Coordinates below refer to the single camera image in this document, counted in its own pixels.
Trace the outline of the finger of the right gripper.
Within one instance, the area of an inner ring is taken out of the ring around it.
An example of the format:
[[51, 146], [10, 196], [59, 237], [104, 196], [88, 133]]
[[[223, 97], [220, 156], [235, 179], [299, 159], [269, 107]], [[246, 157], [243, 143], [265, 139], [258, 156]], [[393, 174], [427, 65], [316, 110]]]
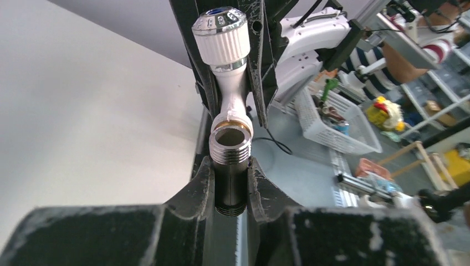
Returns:
[[248, 55], [249, 89], [261, 127], [268, 127], [268, 109], [278, 90], [275, 67], [287, 39], [280, 36], [280, 20], [297, 1], [239, 1], [238, 5], [248, 19], [251, 51]]
[[200, 96], [211, 118], [215, 118], [220, 111], [216, 80], [210, 67], [201, 58], [192, 26], [202, 13], [214, 7], [213, 4], [214, 1], [170, 1], [193, 73], [200, 86]]

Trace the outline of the white plastic water faucet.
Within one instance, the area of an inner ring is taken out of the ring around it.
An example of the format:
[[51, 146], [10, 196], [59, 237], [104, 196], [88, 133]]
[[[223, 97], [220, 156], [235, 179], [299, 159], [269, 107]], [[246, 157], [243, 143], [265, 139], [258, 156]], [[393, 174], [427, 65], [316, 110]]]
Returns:
[[211, 130], [235, 123], [253, 135], [253, 124], [246, 114], [246, 68], [251, 51], [246, 14], [230, 6], [215, 8], [202, 13], [191, 29], [201, 59], [215, 75], [222, 97]]

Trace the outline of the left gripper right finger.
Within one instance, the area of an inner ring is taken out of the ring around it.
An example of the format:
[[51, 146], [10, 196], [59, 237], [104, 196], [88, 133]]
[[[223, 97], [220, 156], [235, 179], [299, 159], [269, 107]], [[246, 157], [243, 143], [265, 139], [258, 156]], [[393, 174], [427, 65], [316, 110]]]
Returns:
[[249, 265], [449, 265], [423, 213], [403, 208], [308, 208], [248, 164]]

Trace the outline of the metal tee pipe fitting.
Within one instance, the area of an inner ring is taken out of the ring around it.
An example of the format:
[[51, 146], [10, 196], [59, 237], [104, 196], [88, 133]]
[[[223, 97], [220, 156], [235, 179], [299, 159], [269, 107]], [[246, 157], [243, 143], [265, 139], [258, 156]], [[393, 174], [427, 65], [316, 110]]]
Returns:
[[216, 210], [224, 216], [239, 216], [246, 208], [251, 148], [249, 130], [239, 126], [221, 126], [209, 137], [215, 180], [214, 203]]

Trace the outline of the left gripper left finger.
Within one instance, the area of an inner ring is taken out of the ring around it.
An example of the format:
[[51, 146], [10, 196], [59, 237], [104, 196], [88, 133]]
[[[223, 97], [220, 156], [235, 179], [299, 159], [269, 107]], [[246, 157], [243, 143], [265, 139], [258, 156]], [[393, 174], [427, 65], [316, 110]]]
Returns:
[[41, 207], [17, 225], [2, 265], [209, 265], [214, 170], [163, 204]]

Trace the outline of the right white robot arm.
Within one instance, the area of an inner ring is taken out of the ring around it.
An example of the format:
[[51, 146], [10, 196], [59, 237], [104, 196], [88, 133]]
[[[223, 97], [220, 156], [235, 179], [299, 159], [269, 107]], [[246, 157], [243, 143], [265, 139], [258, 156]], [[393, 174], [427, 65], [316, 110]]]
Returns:
[[333, 70], [364, 32], [338, 1], [300, 17], [287, 17], [295, 1], [171, 1], [212, 129], [252, 128], [246, 97], [252, 93], [259, 123], [279, 89], [306, 79], [304, 64]]

